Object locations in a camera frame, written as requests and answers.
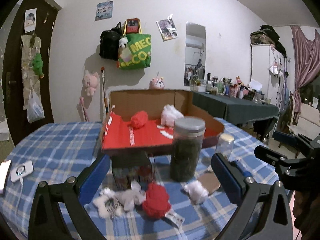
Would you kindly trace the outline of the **pink bear plush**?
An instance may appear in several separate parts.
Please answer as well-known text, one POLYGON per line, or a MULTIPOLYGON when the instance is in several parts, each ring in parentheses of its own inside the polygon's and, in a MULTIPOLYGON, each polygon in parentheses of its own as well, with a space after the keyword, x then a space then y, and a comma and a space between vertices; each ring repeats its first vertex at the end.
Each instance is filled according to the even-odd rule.
POLYGON ((159 72, 157 72, 157 76, 149 83, 149 89, 164 89, 164 87, 164 77, 159 77, 159 72))

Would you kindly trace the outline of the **white grey plush toy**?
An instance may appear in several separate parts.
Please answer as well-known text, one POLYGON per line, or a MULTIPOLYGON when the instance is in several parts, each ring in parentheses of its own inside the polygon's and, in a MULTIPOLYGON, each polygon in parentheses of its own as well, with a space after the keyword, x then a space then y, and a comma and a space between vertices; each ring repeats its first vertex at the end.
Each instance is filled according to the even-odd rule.
POLYGON ((97 208, 100 218, 113 219, 132 211, 136 205, 142 205, 145 200, 146 192, 134 180, 128 190, 113 191, 109 187, 103 188, 99 197, 93 199, 93 205, 97 208))

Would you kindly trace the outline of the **white charger pad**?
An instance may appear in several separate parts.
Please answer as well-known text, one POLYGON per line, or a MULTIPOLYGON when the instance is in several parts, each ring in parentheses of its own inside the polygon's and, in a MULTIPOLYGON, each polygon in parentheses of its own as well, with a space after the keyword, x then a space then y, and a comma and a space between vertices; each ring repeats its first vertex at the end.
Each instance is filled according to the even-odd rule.
POLYGON ((25 163, 20 164, 12 169, 10 173, 11 182, 15 183, 16 181, 21 180, 25 176, 30 175, 31 173, 33 173, 33 171, 33 162, 31 160, 26 161, 25 163))

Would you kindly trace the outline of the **green tote bag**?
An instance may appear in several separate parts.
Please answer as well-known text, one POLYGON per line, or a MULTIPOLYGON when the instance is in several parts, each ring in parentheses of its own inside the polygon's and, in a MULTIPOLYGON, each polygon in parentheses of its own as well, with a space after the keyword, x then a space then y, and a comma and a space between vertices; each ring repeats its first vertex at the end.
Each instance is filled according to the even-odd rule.
POLYGON ((117 68, 136 70, 150 67, 151 35, 125 34, 119 40, 117 68))

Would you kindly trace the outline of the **small glass jar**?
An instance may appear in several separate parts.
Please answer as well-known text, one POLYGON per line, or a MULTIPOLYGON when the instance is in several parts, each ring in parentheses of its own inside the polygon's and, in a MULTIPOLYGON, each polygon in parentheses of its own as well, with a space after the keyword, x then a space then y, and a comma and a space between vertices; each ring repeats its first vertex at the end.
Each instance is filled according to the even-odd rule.
POLYGON ((220 134, 215 153, 221 153, 226 160, 231 159, 234 137, 228 133, 220 134))

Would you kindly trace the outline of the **white cotton roll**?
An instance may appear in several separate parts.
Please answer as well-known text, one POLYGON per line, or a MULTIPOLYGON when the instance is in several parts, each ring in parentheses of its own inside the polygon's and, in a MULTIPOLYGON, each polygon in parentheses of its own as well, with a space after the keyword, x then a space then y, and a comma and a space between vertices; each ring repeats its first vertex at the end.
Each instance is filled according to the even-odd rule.
POLYGON ((189 195, 191 201, 196 205, 205 202, 209 196, 208 190, 205 189, 198 180, 186 184, 184 186, 184 191, 189 195))

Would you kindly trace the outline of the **dark wooden door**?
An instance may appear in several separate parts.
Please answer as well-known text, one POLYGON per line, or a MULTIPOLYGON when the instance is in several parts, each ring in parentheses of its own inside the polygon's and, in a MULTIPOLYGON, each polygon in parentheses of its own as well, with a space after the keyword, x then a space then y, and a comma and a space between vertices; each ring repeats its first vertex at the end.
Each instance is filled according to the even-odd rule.
POLYGON ((11 25, 3 63, 4 109, 13 143, 41 126, 52 123, 49 91, 49 53, 58 10, 45 0, 23 0, 11 25), (44 77, 33 71, 33 58, 40 53, 44 77), (34 89, 44 109, 44 118, 27 119, 29 93, 34 89))

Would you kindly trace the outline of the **red cardboard box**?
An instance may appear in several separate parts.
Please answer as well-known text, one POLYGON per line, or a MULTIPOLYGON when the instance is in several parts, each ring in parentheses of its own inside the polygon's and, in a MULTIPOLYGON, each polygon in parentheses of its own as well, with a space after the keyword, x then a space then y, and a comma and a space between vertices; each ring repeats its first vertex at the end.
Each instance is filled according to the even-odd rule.
POLYGON ((165 105, 185 116, 201 118, 206 123, 203 148, 217 144, 225 126, 208 112, 193 104, 193 93, 187 90, 118 90, 109 94, 110 111, 100 131, 101 151, 109 156, 145 151, 154 156, 167 155, 172 149, 173 129, 161 126, 165 105), (147 124, 140 129, 129 127, 131 117, 146 111, 147 124))

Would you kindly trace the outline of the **pink plush on wall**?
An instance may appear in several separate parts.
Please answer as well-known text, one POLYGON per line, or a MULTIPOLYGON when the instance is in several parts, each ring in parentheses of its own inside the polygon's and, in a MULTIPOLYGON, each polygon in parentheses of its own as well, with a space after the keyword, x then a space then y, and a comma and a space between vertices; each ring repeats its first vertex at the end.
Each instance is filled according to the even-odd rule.
POLYGON ((99 74, 97 72, 90 73, 88 70, 85 70, 83 81, 86 95, 93 96, 99 85, 99 74))

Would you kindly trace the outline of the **wall mirror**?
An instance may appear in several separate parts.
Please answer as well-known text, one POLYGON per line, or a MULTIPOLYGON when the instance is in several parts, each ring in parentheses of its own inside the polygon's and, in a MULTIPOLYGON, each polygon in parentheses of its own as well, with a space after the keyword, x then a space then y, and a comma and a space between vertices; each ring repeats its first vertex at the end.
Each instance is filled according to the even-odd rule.
POLYGON ((186 22, 184 86, 200 85, 205 79, 206 28, 186 22))

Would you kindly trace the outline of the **red knitted plush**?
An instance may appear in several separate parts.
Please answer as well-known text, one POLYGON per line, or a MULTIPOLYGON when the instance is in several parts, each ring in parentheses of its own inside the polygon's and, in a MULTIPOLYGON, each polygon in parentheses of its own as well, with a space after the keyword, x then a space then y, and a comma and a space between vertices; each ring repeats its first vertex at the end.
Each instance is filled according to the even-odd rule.
POLYGON ((161 219, 171 209, 169 195, 162 185, 150 183, 146 190, 146 199, 142 203, 143 211, 153 219, 161 219))

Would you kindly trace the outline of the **green plush on door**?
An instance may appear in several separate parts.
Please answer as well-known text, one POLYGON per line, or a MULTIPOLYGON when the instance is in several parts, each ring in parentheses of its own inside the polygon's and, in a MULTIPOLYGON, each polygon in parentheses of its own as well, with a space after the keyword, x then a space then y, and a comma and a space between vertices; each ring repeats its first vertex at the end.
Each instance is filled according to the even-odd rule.
POLYGON ((42 61, 42 56, 40 53, 36 53, 35 57, 33 58, 33 71, 34 73, 42 79, 44 77, 43 73, 43 61, 42 61))

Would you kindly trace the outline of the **dark green covered table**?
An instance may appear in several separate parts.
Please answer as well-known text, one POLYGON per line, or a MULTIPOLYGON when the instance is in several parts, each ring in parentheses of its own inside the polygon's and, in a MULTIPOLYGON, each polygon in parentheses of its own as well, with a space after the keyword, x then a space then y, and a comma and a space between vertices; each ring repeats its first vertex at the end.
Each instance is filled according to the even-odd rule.
POLYGON ((252 122, 261 141, 271 132, 278 120, 278 108, 275 105, 246 99, 193 92, 193 104, 211 116, 223 118, 235 126, 252 122))

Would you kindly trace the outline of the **round beige powder puff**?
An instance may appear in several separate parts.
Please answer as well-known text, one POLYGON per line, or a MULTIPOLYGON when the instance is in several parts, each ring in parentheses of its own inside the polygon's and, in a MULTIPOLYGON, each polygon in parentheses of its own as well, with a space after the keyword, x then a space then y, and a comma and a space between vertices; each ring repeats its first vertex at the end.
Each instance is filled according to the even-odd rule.
POLYGON ((202 174, 199 176, 198 181, 202 184, 203 188, 208 191, 209 195, 212 195, 221 186, 214 172, 202 174))

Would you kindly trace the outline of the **orange handled stick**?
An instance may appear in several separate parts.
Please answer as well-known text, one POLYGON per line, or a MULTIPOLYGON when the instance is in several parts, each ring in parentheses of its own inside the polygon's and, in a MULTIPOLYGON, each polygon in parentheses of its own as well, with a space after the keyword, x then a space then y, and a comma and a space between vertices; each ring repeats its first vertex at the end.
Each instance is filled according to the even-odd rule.
POLYGON ((107 95, 106 95, 106 89, 105 89, 105 68, 104 67, 101 67, 101 78, 102 78, 102 87, 103 87, 104 107, 105 107, 106 114, 108 114, 108 103, 107 103, 107 95))

